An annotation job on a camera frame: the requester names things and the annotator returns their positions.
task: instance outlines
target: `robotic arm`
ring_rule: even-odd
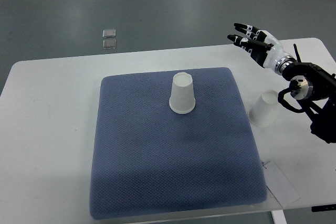
[[[250,53],[261,67],[270,68],[289,81],[289,87],[279,92],[278,101],[286,109],[306,113],[312,121],[311,133],[327,143],[336,143],[336,79],[319,66],[301,62],[297,47],[297,59],[284,51],[282,44],[268,31],[254,26],[235,23],[235,29],[249,38],[228,35],[234,45]],[[301,109],[292,107],[285,99],[286,93],[297,100]],[[314,101],[328,99],[323,108]]]

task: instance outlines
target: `black cable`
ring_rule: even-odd
[[[282,106],[284,106],[287,110],[290,110],[290,111],[295,112],[295,113],[303,113],[304,109],[296,109],[285,100],[285,94],[293,92],[295,89],[296,89],[295,87],[289,87],[289,88],[286,88],[286,89],[280,91],[279,94],[278,94],[278,102]]]
[[[298,51],[296,44],[294,44],[294,51],[295,51],[296,58],[298,59],[298,62],[301,62],[301,58],[300,58],[299,51]]]

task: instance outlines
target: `concrete floor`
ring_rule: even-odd
[[[278,39],[319,38],[336,59],[335,15],[336,0],[0,0],[0,92],[18,61],[230,44],[234,22]],[[106,28],[117,29],[116,49],[102,49]],[[336,223],[335,211],[285,215],[289,224]],[[266,212],[181,223],[273,221]]]

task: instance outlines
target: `robot finger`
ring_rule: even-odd
[[[249,47],[249,40],[248,38],[244,38],[242,36],[239,35],[228,35],[227,38],[231,41],[233,41],[233,45],[237,46],[237,47],[241,47],[244,50],[248,51],[250,49]]]
[[[249,51],[250,49],[257,49],[261,51],[268,51],[272,48],[272,44],[267,44],[262,41],[257,41],[249,38],[243,38],[239,35],[228,35],[227,38],[231,41],[233,41],[233,45],[237,47],[241,47],[246,51]]]
[[[245,24],[241,24],[241,23],[234,23],[235,29],[237,28],[242,28],[246,31],[251,31],[252,33],[258,35],[259,31],[261,31],[259,28],[255,27],[255,26],[251,26],[251,25],[245,25]]]
[[[267,35],[259,28],[251,25],[245,25],[240,23],[234,23],[235,29],[241,33],[246,34],[253,40],[259,40],[264,42]]]
[[[257,37],[258,37],[255,33],[252,33],[251,31],[247,31],[247,30],[245,30],[245,29],[243,29],[243,28],[235,27],[235,29],[236,29],[238,32],[240,32],[240,33],[242,33],[242,34],[245,34],[246,36],[250,37],[251,39],[257,39]]]

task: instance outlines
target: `paper cup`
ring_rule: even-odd
[[[186,72],[174,75],[169,99],[170,108],[178,114],[186,114],[194,109],[195,103],[192,76]]]
[[[274,121],[278,104],[278,92],[266,90],[248,111],[250,122],[258,127],[270,126]]]

